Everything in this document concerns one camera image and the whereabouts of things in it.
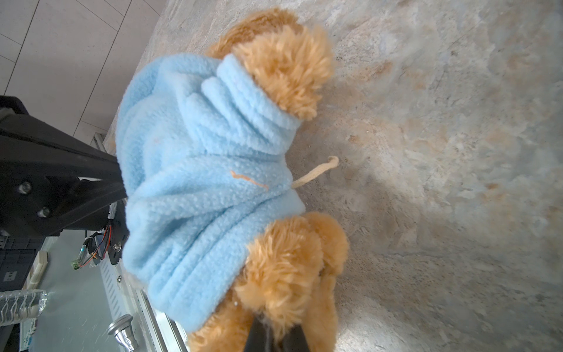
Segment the light blue bear hoodie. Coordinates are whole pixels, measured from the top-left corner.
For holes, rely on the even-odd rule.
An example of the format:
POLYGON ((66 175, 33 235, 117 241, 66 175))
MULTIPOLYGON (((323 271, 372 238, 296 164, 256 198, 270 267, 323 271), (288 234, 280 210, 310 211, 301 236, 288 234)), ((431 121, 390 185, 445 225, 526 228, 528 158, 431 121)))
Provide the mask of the light blue bear hoodie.
POLYGON ((268 224, 304 210, 284 159, 299 125, 232 55, 161 57, 129 84, 115 138, 123 262, 184 329, 208 320, 268 224))

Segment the brown teddy bear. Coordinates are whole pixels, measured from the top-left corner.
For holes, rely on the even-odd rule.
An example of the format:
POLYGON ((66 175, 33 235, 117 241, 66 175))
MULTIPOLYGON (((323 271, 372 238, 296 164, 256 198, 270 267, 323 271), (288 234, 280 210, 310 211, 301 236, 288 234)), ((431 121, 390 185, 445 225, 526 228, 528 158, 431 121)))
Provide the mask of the brown teddy bear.
MULTIPOLYGON (((318 113, 319 90, 334 72, 326 33, 299 23, 290 10, 272 8, 234 25, 208 50, 233 54, 283 111, 301 120, 318 113)), ((249 256, 223 301, 199 330, 192 351, 243 351, 255 317, 272 329, 274 351, 301 325, 310 351, 332 351, 337 341, 334 288, 349 243, 334 218, 310 212, 277 220, 249 247, 249 256)))

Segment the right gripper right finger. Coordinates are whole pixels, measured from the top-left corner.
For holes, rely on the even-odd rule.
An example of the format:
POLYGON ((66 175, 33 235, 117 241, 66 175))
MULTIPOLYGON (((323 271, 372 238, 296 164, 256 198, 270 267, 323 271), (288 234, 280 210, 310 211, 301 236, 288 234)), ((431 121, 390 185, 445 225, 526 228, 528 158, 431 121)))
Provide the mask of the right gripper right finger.
POLYGON ((301 325, 296 325, 281 340, 282 352, 310 352, 301 325))

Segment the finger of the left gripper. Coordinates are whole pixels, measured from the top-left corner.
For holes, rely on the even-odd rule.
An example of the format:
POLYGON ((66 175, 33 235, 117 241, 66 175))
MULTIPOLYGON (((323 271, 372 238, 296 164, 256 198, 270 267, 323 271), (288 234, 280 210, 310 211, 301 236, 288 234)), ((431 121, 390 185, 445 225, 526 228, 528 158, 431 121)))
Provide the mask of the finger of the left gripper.
POLYGON ((117 159, 32 117, 1 97, 1 229, 43 238, 99 230, 126 198, 117 159))

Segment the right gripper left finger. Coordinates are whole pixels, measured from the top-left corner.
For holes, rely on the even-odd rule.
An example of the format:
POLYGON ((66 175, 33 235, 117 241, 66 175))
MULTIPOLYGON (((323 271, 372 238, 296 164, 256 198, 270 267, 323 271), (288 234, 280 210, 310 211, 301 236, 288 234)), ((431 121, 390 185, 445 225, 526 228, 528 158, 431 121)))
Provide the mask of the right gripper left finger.
POLYGON ((262 319, 255 317, 249 336, 243 349, 244 352, 274 351, 274 336, 271 327, 262 319))

